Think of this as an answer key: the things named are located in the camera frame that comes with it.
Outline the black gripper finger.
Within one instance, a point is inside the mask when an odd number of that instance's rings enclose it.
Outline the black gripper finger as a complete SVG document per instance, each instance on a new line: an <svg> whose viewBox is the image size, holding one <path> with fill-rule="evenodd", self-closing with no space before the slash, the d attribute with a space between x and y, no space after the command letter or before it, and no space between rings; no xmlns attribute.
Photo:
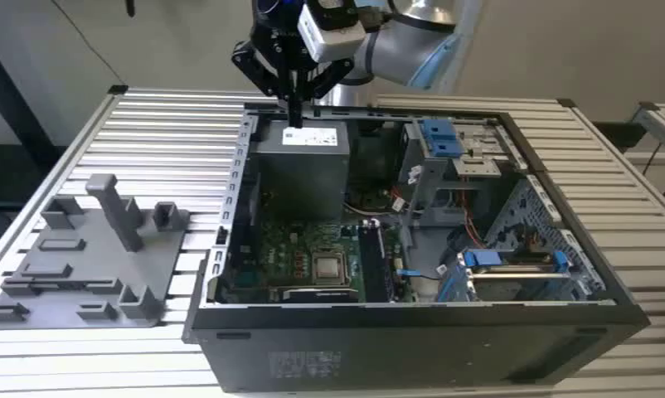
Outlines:
<svg viewBox="0 0 665 398"><path fill-rule="evenodd" d="M272 72L258 60L258 51L252 41L238 41L230 55L230 61L254 84L265 96L274 96L280 107L286 110L286 121L289 127L297 126L297 98L293 90L292 70L289 69L282 46L273 42L272 46L264 47L262 58L273 67Z"/></svg>
<svg viewBox="0 0 665 398"><path fill-rule="evenodd" d="M310 69L296 71L294 77L294 126L302 126L302 105L312 99L320 99L332 87L344 79L353 68L352 59L332 61L328 67L313 77Z"/></svg>

